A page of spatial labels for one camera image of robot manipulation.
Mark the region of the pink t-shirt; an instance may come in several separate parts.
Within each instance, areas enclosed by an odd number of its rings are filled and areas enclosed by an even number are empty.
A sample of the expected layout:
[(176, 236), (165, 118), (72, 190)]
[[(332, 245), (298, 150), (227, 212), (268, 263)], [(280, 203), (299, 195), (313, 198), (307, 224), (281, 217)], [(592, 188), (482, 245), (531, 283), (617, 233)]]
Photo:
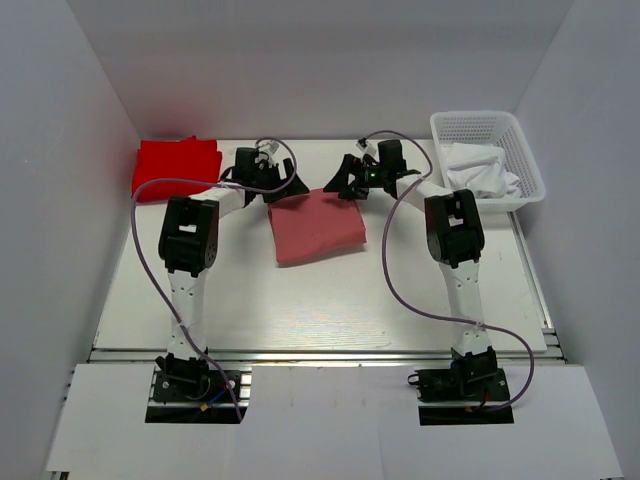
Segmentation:
[(268, 218), (276, 262), (282, 267), (307, 263), (367, 242), (357, 203), (322, 189), (270, 204)]

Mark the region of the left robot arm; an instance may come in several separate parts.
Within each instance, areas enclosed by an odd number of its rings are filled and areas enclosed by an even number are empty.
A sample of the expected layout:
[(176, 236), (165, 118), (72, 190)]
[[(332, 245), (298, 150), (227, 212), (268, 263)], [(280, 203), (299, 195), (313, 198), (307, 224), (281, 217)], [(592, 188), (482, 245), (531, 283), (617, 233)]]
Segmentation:
[(258, 196), (270, 204), (310, 192), (297, 175), (293, 154), (281, 163), (274, 160), (281, 145), (262, 139), (254, 147), (239, 147), (218, 186), (168, 200), (158, 251), (168, 273), (174, 320), (167, 354), (157, 364), (177, 378), (177, 387), (188, 398), (202, 398), (211, 387), (210, 364), (204, 357), (204, 287), (218, 253), (220, 220)]

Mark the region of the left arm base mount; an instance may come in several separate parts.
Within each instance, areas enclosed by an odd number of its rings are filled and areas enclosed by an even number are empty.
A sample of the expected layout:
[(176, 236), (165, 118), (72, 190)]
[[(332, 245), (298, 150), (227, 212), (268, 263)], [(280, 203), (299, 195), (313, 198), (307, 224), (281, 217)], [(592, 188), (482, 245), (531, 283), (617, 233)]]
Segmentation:
[(147, 424), (237, 425), (237, 416), (226, 383), (216, 370), (195, 382), (175, 379), (156, 370), (146, 408)]

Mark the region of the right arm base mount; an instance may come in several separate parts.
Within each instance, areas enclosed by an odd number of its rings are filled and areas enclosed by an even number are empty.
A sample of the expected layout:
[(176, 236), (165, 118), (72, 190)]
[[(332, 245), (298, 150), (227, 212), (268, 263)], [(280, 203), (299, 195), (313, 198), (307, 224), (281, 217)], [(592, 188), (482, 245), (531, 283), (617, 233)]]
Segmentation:
[(504, 370), (499, 368), (492, 379), (463, 387), (451, 369), (420, 369), (407, 377), (417, 390), (421, 426), (508, 425), (514, 423), (513, 409), (493, 412), (493, 406), (510, 400)]

